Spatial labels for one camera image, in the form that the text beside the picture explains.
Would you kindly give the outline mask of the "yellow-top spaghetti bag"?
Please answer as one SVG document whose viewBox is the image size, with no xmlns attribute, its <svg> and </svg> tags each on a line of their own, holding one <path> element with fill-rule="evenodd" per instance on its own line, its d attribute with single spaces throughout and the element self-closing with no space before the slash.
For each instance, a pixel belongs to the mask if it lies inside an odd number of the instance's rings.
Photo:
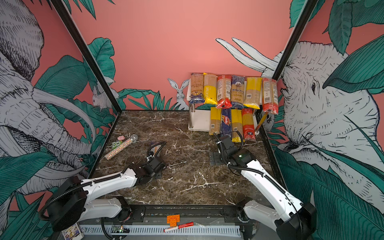
<svg viewBox="0 0 384 240">
<path fill-rule="evenodd" d="M 246 77 L 246 82 L 244 106 L 259 110 L 261 105 L 262 78 Z"/>
</svg>

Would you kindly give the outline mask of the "blue-bottom spaghetti bag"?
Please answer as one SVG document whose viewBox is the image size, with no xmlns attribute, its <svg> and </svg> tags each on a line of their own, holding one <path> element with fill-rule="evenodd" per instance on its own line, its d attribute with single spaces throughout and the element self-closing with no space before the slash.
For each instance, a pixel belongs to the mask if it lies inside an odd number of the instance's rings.
<svg viewBox="0 0 384 240">
<path fill-rule="evenodd" d="M 203 74 L 192 73 L 191 74 L 191 94 L 190 104 L 203 103 L 204 100 L 204 76 Z"/>
</svg>

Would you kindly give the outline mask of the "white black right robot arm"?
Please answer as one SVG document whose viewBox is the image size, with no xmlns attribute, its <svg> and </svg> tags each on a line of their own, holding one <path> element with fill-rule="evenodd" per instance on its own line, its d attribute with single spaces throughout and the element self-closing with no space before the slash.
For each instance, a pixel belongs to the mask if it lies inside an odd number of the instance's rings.
<svg viewBox="0 0 384 240">
<path fill-rule="evenodd" d="M 243 146 L 236 147 L 228 135 L 217 135 L 218 152 L 212 153 L 235 175 L 250 181 L 269 201 L 266 207 L 255 200 L 245 202 L 240 215 L 255 220 L 274 230 L 281 240 L 308 240 L 316 230 L 317 210 L 311 203 L 304 204 L 284 189 Z"/>
</svg>

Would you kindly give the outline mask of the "yellow-end spaghetti bag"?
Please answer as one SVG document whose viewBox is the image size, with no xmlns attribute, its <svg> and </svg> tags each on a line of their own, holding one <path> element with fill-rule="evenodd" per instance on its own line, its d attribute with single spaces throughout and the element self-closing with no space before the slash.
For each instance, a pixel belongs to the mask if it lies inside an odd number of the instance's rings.
<svg viewBox="0 0 384 240">
<path fill-rule="evenodd" d="M 217 101 L 217 76 L 203 73 L 204 77 L 204 100 L 205 104 L 216 105 Z"/>
</svg>

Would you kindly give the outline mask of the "clear blue-end spaghetti bag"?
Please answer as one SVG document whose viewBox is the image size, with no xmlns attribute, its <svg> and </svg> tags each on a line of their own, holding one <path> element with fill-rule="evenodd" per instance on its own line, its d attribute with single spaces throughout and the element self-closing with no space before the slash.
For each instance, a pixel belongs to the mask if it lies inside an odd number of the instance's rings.
<svg viewBox="0 0 384 240">
<path fill-rule="evenodd" d="M 162 149 L 163 146 L 164 146 L 164 142 L 153 144 L 150 147 L 148 155 L 149 156 L 156 156 L 160 152 L 160 150 Z"/>
</svg>

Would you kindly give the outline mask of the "plain yellow spaghetti bag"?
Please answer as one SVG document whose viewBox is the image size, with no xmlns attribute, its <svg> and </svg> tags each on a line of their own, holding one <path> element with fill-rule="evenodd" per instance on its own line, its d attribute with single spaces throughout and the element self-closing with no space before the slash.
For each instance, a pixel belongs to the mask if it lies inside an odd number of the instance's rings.
<svg viewBox="0 0 384 240">
<path fill-rule="evenodd" d="M 242 121 L 242 110 L 232 109 L 231 110 L 232 120 L 232 142 L 240 143 L 243 137 L 243 121 Z"/>
</svg>

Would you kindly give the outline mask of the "blue Barilla spaghetti box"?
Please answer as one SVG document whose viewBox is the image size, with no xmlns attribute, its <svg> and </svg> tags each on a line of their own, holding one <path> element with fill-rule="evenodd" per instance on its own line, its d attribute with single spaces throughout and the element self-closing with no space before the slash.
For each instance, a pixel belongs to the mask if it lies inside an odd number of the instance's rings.
<svg viewBox="0 0 384 240">
<path fill-rule="evenodd" d="M 231 134 L 232 134 L 231 109 L 222 109 L 221 134 L 223 136 L 231 136 Z"/>
</svg>

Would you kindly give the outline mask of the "yellow label spaghetti bag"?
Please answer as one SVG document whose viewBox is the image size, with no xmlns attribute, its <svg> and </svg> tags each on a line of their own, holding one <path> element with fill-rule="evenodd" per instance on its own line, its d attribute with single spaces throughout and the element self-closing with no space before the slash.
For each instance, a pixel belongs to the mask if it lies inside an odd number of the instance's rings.
<svg viewBox="0 0 384 240">
<path fill-rule="evenodd" d="M 217 109 L 216 107 L 211 107 L 210 110 L 210 130 L 209 134 L 213 135 L 219 134 L 221 132 L 221 122 L 222 122 L 222 109 Z"/>
</svg>

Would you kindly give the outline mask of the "blue portrait spaghetti bag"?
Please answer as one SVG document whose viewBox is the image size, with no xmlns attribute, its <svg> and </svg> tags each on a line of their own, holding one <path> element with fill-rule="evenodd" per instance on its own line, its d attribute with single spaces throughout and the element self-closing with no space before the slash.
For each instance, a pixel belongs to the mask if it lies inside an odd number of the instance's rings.
<svg viewBox="0 0 384 240">
<path fill-rule="evenodd" d="M 232 75 L 231 103 L 234 109 L 244 108 L 245 76 Z"/>
</svg>

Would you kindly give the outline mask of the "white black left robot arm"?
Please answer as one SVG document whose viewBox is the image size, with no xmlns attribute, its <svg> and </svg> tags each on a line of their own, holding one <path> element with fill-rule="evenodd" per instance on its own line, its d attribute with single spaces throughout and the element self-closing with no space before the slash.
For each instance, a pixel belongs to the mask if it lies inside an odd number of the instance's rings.
<svg viewBox="0 0 384 240">
<path fill-rule="evenodd" d="M 39 211 L 42 221 L 49 221 L 53 231 L 63 231 L 89 219 L 128 221 L 132 209 L 123 197 L 103 199 L 111 192 L 149 183 L 167 167 L 159 157 L 149 156 L 143 164 L 130 164 L 122 171 L 99 178 L 67 179 Z"/>
</svg>

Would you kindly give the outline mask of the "red double spaghetti bag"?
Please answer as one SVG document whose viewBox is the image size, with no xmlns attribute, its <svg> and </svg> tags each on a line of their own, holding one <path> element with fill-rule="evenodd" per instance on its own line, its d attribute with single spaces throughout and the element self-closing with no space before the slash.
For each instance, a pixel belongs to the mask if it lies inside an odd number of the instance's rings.
<svg viewBox="0 0 384 240">
<path fill-rule="evenodd" d="M 273 115 L 279 114 L 277 81 L 263 78 L 263 110 Z"/>
</svg>

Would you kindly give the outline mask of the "red yellow narrow spaghetti bag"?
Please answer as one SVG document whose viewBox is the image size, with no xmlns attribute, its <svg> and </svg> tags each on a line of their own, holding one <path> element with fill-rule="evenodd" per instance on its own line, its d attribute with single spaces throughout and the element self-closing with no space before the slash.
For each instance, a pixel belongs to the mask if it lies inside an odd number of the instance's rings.
<svg viewBox="0 0 384 240">
<path fill-rule="evenodd" d="M 243 137 L 246 141 L 255 141 L 255 126 L 253 120 L 253 110 L 242 109 Z"/>
</svg>

